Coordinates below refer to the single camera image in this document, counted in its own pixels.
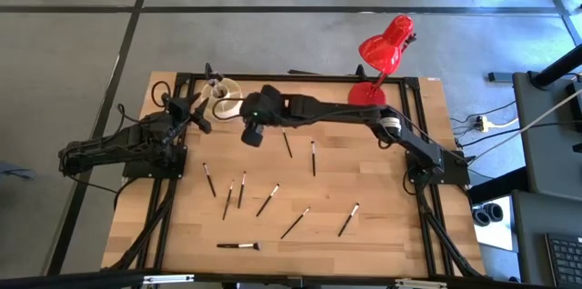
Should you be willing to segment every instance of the red lamp shade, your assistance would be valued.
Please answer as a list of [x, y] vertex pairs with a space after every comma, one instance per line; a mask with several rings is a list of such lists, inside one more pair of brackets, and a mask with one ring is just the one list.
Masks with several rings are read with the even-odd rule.
[[360, 45], [362, 58], [382, 73], [375, 84], [364, 82], [356, 84], [350, 90], [347, 101], [352, 105], [384, 105], [386, 97], [380, 85], [387, 75], [393, 74], [400, 66], [402, 52], [413, 38], [414, 24], [407, 15], [399, 15], [382, 35], [375, 35]]
[[413, 31], [412, 19], [399, 15], [382, 35], [375, 35], [360, 45], [360, 55], [376, 70], [391, 75], [400, 66], [402, 45]]

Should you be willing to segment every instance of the black cable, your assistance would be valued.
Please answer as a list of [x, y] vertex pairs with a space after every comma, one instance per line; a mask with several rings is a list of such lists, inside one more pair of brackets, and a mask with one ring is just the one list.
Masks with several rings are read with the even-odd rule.
[[435, 145], [439, 146], [440, 149], [442, 149], [443, 151], [449, 153], [450, 155], [452, 155], [453, 157], [455, 157], [459, 162], [463, 163], [463, 165], [468, 165], [467, 161], [465, 160], [465, 158], [453, 153], [451, 150], [447, 149], [446, 147], [444, 147], [443, 145], [439, 144], [435, 139], [431, 138], [424, 130], [422, 130], [418, 125], [415, 125], [414, 122], [412, 122], [412, 120], [410, 120], [406, 115], [402, 114], [401, 112], [397, 111], [396, 109], [393, 109], [394, 112], [396, 112], [398, 115], [402, 116], [405, 120], [407, 120], [412, 126], [414, 126], [416, 128], [416, 130], [418, 130], [418, 132], [420, 132], [421, 134], [423, 134], [424, 136], [426, 136], [426, 138], [428, 138], [428, 140], [430, 140], [431, 142], [435, 143]]
[[237, 118], [241, 115], [232, 115], [232, 116], [228, 116], [228, 117], [220, 117], [218, 115], [216, 115], [216, 106], [218, 105], [218, 103], [224, 102], [224, 101], [244, 101], [245, 98], [220, 98], [218, 99], [214, 105], [212, 105], [212, 116], [216, 119], [216, 120], [220, 120], [220, 121], [228, 121], [228, 120], [232, 120], [234, 118]]
[[156, 98], [154, 97], [154, 92], [156, 91], [156, 87], [159, 85], [165, 85], [166, 89], [167, 89], [167, 94], [168, 95], [172, 94], [172, 89], [170, 89], [170, 85], [166, 81], [158, 81], [154, 85], [152, 85], [152, 91], [150, 92], [150, 95], [152, 96], [152, 102], [154, 102], [154, 105], [156, 105], [157, 107], [166, 107], [164, 102], [162, 102], [162, 104], [158, 104], [156, 101]]
[[462, 137], [464, 137], [466, 134], [468, 134], [471, 130], [475, 129], [475, 125], [477, 124], [477, 122], [474, 122], [472, 125], [470, 125], [465, 131], [463, 131], [463, 133], [461, 134], [453, 134], [455, 136], [458, 135], [458, 137], [456, 137], [455, 139], [457, 139], [457, 141], [459, 139], [461, 139]]
[[86, 185], [88, 185], [88, 186], [92, 186], [92, 187], [94, 187], [94, 188], [99, 188], [99, 189], [101, 189], [101, 190], [105, 190], [105, 191], [108, 191], [108, 192], [110, 192], [110, 193], [117, 194], [117, 191], [115, 191], [115, 190], [113, 190], [113, 189], [105, 188], [105, 187], [103, 187], [103, 186], [101, 186], [101, 185], [97, 185], [97, 184], [89, 184], [89, 183], [83, 182], [83, 181], [81, 181], [81, 180], [79, 180], [79, 179], [75, 178], [75, 177], [74, 177], [74, 176], [72, 176], [72, 175], [68, 175], [68, 177], [69, 177], [71, 180], [73, 180], [73, 181], [75, 181], [75, 182], [78, 182], [79, 184], [86, 184]]
[[461, 189], [461, 191], [463, 192], [463, 194], [465, 194], [465, 196], [467, 197], [467, 200], [469, 202], [469, 207], [471, 209], [473, 209], [473, 200], [471, 199], [471, 195], [469, 194], [469, 192], [465, 189], [465, 187], [462, 184], [457, 184], [457, 187], [459, 189]]
[[117, 200], [119, 199], [119, 195], [124, 191], [124, 189], [130, 185], [131, 183], [133, 183], [135, 180], [137, 180], [137, 178], [129, 178], [127, 179], [127, 182], [121, 186], [121, 188], [119, 188], [119, 190], [117, 190], [117, 192], [115, 193], [115, 198], [113, 199], [113, 210], [115, 210], [117, 208]]
[[574, 74], [574, 73], [569, 73], [569, 74], [565, 74], [565, 75], [573, 75], [576, 77], [577, 82], [582, 82], [582, 75]]
[[466, 123], [466, 122], [467, 122], [467, 121], [468, 121], [468, 120], [469, 120], [471, 117], [473, 117], [473, 116], [488, 115], [488, 114], [491, 114], [491, 113], [493, 113], [493, 112], [496, 112], [496, 111], [498, 111], [498, 110], [502, 110], [502, 109], [504, 109], [504, 108], [506, 108], [506, 107], [509, 107], [509, 106], [511, 106], [512, 104], [514, 104], [515, 102], [516, 102], [516, 101], [513, 101], [513, 102], [511, 102], [511, 103], [509, 103], [509, 104], [507, 104], [507, 105], [503, 105], [503, 106], [501, 106], [501, 107], [498, 107], [498, 108], [496, 108], [496, 109], [492, 109], [491, 111], [487, 111], [487, 112], [483, 112], [483, 113], [475, 113], [475, 114], [468, 115], [468, 116], [467, 116], [467, 118], [465, 119], [465, 121], [460, 121], [460, 120], [458, 120], [458, 119], [456, 119], [456, 118], [454, 118], [454, 117], [450, 117], [449, 119], [450, 119], [450, 120], [453, 120], [453, 121], [457, 121], [457, 122], [459, 122], [459, 123], [462, 123], [462, 124], [463, 124], [463, 123]]
[[392, 144], [382, 145], [382, 140], [378, 139], [378, 148], [380, 149], [388, 149], [392, 146]]
[[[416, 195], [416, 193], [412, 193], [412, 192], [408, 191], [408, 188], [406, 188], [406, 176], [410, 173], [410, 171], [412, 171], [413, 167], [414, 166], [410, 166], [406, 170], [406, 172], [404, 172], [404, 176], [402, 176], [402, 188], [409, 195]], [[420, 191], [424, 191], [427, 185], [428, 185], [428, 182], [423, 183], [421, 188], [420, 188]]]
[[0, 174], [11, 174], [13, 172], [26, 172], [26, 171], [32, 171], [32, 170], [31, 169], [12, 169], [12, 170], [1, 171]]
[[451, 255], [451, 258], [453, 258], [453, 261], [457, 265], [461, 274], [463, 276], [475, 276], [475, 277], [483, 276], [479, 272], [477, 272], [477, 270], [475, 270], [471, 266], [471, 264], [468, 262], [468, 260], [459, 252], [458, 248], [455, 246], [455, 243], [452, 241], [450, 236], [448, 236], [447, 231], [445, 231], [445, 229], [443, 229], [442, 225], [435, 218], [435, 215], [434, 215], [432, 209], [430, 208], [430, 206], [428, 205], [428, 202], [426, 201], [425, 196], [423, 194], [420, 194], [419, 198], [420, 198], [420, 203], [422, 206], [421, 211], [422, 211], [423, 215], [425, 216], [426, 220], [430, 224], [430, 227], [435, 232], [435, 234], [438, 237], [441, 244], [445, 247], [445, 249]]
[[467, 129], [468, 127], [471, 127], [471, 125], [461, 125], [461, 126], [455, 126], [455, 127], [451, 128], [451, 130], [457, 130], [457, 129]]
[[[550, 125], [575, 125], [575, 124], [580, 124], [580, 123], [582, 123], [582, 121], [553, 122], [553, 123], [548, 123], [548, 124], [532, 125], [530, 128], [536, 128], [536, 127], [542, 127], [542, 126], [550, 126]], [[461, 147], [467, 147], [468, 145], [474, 145], [476, 143], [482, 142], [482, 141], [484, 141], [486, 139], [490, 139], [490, 138], [496, 137], [498, 135], [510, 134], [512, 132], [519, 131], [519, 130], [521, 130], [521, 128], [502, 131], [502, 132], [497, 133], [497, 134], [494, 134], [494, 135], [488, 135], [488, 136], [483, 137], [481, 139], [477, 139], [476, 141], [472, 141], [472, 142], [467, 143], [467, 144], [460, 144], [460, 146]]]
[[139, 120], [137, 120], [137, 119], [135, 119], [135, 118], [133, 118], [125, 113], [125, 106], [121, 103], [117, 104], [117, 112], [119, 112], [122, 119], [127, 119], [133, 123], [140, 123]]
[[467, 170], [469, 170], [469, 171], [473, 172], [474, 174], [481, 175], [481, 176], [483, 176], [483, 177], [485, 177], [485, 178], [487, 178], [487, 179], [494, 179], [494, 177], [493, 177], [493, 176], [489, 176], [489, 175], [484, 175], [484, 174], [481, 174], [481, 173], [479, 173], [479, 172], [477, 172], [477, 171], [475, 171], [475, 170], [472, 170], [472, 169], [470, 169], [470, 168], [467, 168]]

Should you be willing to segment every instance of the black metal frame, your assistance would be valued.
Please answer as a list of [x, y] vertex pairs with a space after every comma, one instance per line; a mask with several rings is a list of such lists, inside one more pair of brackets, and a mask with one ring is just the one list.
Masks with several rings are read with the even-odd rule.
[[[326, 76], [326, 75], [224, 75], [227, 78], [233, 79], [235, 81], [264, 81], [264, 82], [285, 82], [285, 81], [293, 81], [293, 82], [316, 82], [316, 83], [357, 83], [360, 81], [360, 77], [357, 75], [340, 75], [340, 76]], [[175, 96], [179, 93], [180, 88], [185, 83], [185, 80], [188, 80], [188, 94], [192, 94], [194, 92], [194, 86], [196, 85], [196, 81], [206, 81], [206, 76], [204, 74], [177, 74], [176, 75], [176, 86], [174, 89]], [[397, 85], [400, 93], [400, 99], [402, 100], [402, 108], [403, 114], [411, 118], [410, 112], [410, 104], [408, 101], [408, 92], [412, 91], [413, 97], [415, 99], [415, 108], [416, 108], [416, 117], [419, 122], [419, 127], [427, 132], [426, 128], [426, 118], [424, 114], [424, 107], [422, 104], [422, 98], [420, 95], [420, 85], [417, 78], [414, 77], [388, 77], [384, 81], [385, 84], [389, 85]], [[186, 137], [186, 133], [182, 134], [179, 138], [179, 142], [184, 142]], [[408, 161], [408, 167], [414, 165], [412, 161]], [[176, 180], [170, 180], [168, 185], [168, 190], [171, 192], [171, 203], [173, 203], [173, 199], [176, 193]], [[148, 205], [148, 213], [147, 218], [145, 220], [146, 223], [152, 221], [152, 216], [154, 214], [155, 206], [157, 206], [158, 196], [159, 196], [159, 187], [161, 184], [160, 179], [155, 179], [154, 188], [152, 194], [150, 196], [150, 201]], [[429, 186], [431, 197], [433, 201], [433, 209], [435, 211], [437, 221], [445, 228], [444, 216], [442, 211], [442, 205], [440, 203], [440, 196], [438, 192], [438, 188], [435, 184], [431, 184]], [[425, 218], [425, 215], [420, 212], [421, 201], [419, 196], [416, 197], [417, 208], [418, 208], [418, 216], [420, 218], [421, 223], [421, 231], [423, 237], [423, 245], [425, 248], [425, 258], [426, 258], [426, 268], [428, 270], [429, 276], [437, 274], [437, 266], [434, 257], [434, 252], [431, 244], [431, 235], [429, 231], [428, 221]], [[170, 217], [172, 213], [172, 206], [168, 209], [164, 219], [161, 222], [160, 232], [159, 232], [159, 239], [157, 242], [156, 248], [156, 257], [154, 261], [154, 269], [161, 270], [162, 267], [162, 260], [164, 257], [164, 250], [166, 247], [166, 238], [169, 231], [169, 224], [170, 224]], [[146, 245], [142, 248], [139, 252], [137, 261], [138, 267], [145, 266], [146, 256], [148, 254], [148, 243], [149, 238], [146, 238]], [[453, 271], [453, 264], [451, 257], [447, 253], [445, 247], [441, 244], [441, 251], [443, 254], [443, 261], [445, 266], [445, 274], [446, 275], [454, 275]], [[244, 276], [239, 275], [232, 275], [232, 274], [213, 274], [212, 275], [216, 281], [223, 282], [223, 283], [231, 283], [231, 282], [248, 282], [249, 279]], [[337, 284], [334, 278], [327, 278], [327, 277], [309, 277], [309, 276], [271, 276], [271, 275], [249, 275], [255, 281], [252, 282], [259, 282], [259, 283], [284, 283], [289, 286], [304, 286], [307, 279], [310, 279], [309, 282], [313, 280], [311, 278], [318, 278], [322, 283], [325, 284]], [[375, 277], [365, 277], [365, 278], [355, 278], [358, 279], [357, 281], [360, 284], [386, 284], [386, 281], [392, 281], [396, 278], [375, 278]]]
[[[125, 61], [132, 44], [139, 16], [146, 14], [203, 14], [203, 13], [407, 13], [407, 14], [445, 14], [445, 15], [496, 15], [496, 14], [531, 14], [531, 15], [559, 15], [576, 45], [582, 43], [580, 35], [576, 31], [561, 0], [553, 0], [555, 7], [397, 7], [397, 6], [144, 6], [145, 0], [135, 0], [133, 5], [0, 5], [0, 14], [26, 13], [26, 14], [130, 14], [130, 19], [125, 30], [119, 53], [118, 61], [111, 74], [109, 84], [105, 90], [103, 101], [92, 129], [90, 138], [97, 138], [104, 134], [108, 121], [109, 111], [113, 105], [115, 93]], [[266, 81], [276, 81], [266, 76]], [[82, 182], [89, 182], [91, 172], [81, 174]], [[155, 186], [161, 185], [161, 180], [155, 180]], [[85, 198], [86, 185], [75, 183], [72, 199], [67, 208], [65, 219], [59, 230], [59, 236], [55, 246], [51, 249], [49, 265], [46, 273], [60, 274], [65, 261], [66, 251], [70, 244], [76, 220], [79, 216], [83, 200]]]

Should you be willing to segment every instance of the wooden table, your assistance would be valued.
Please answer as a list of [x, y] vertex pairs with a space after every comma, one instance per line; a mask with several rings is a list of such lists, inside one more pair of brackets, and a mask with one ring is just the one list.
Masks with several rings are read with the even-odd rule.
[[[151, 86], [159, 80], [171, 86], [175, 73], [154, 72], [146, 90], [141, 116], [156, 107]], [[248, 94], [262, 82], [238, 81]], [[196, 92], [204, 82], [196, 82]], [[313, 95], [321, 101], [346, 101], [352, 84], [276, 82], [282, 93]], [[438, 79], [421, 78], [421, 94], [429, 134], [453, 149], [443, 87]], [[163, 86], [158, 86], [160, 95]], [[389, 104], [401, 106], [396, 85], [383, 85]], [[414, 110], [414, 98], [409, 95]], [[326, 276], [427, 276], [416, 198], [402, 189], [406, 170], [404, 150], [397, 144], [380, 150], [363, 125], [318, 123], [287, 128], [293, 158], [279, 128], [267, 128], [260, 148], [243, 144], [238, 118], [212, 123], [202, 134], [188, 127], [189, 147], [184, 177], [179, 180], [164, 255], [163, 270], [220, 274], [301, 274]], [[311, 144], [316, 142], [316, 176], [311, 169]], [[202, 163], [207, 163], [217, 197], [211, 194]], [[243, 171], [246, 189], [236, 208]], [[235, 180], [225, 221], [222, 213], [228, 186]], [[116, 262], [142, 230], [153, 180], [140, 179], [121, 194], [105, 249], [102, 266]], [[260, 205], [280, 183], [266, 210]], [[440, 185], [447, 232], [463, 256], [483, 273], [470, 208], [465, 195], [453, 185]], [[355, 202], [360, 208], [341, 237], [337, 233]], [[283, 240], [279, 237], [308, 207], [311, 211]], [[146, 265], [153, 264], [155, 234]], [[260, 242], [260, 252], [220, 249], [218, 243]], [[443, 273], [437, 237], [432, 234], [436, 266]]]

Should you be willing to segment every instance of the concrete floor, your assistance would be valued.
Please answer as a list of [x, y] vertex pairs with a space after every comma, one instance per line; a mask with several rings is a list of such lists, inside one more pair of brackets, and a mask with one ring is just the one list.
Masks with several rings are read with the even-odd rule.
[[[132, 5], [135, 0], [0, 0], [0, 5]], [[564, 0], [573, 13], [580, 0]], [[145, 5], [379, 5], [552, 7], [552, 0], [145, 0]], [[206, 14], [142, 15], [115, 103], [136, 115], [151, 71], [283, 74], [289, 68], [326, 75], [353, 73], [357, 46], [395, 15]], [[488, 72], [540, 70], [574, 44], [556, 15], [412, 15], [418, 40], [398, 75], [443, 79], [451, 116], [504, 105], [510, 85]], [[575, 15], [576, 24], [582, 20]], [[0, 160], [36, 170], [24, 182], [0, 181], [0, 278], [43, 272], [71, 183], [57, 171], [56, 153], [87, 138], [127, 26], [128, 15], [0, 14]], [[492, 115], [496, 123], [515, 107]], [[108, 132], [118, 115], [113, 112]], [[469, 133], [461, 141], [481, 137]], [[467, 148], [478, 154], [498, 139]], [[497, 176], [524, 163], [518, 139], [473, 168]], [[92, 182], [119, 186], [119, 165], [95, 169]], [[89, 189], [64, 272], [97, 270], [113, 214], [112, 196]], [[518, 276], [514, 253], [484, 247], [489, 275]]]

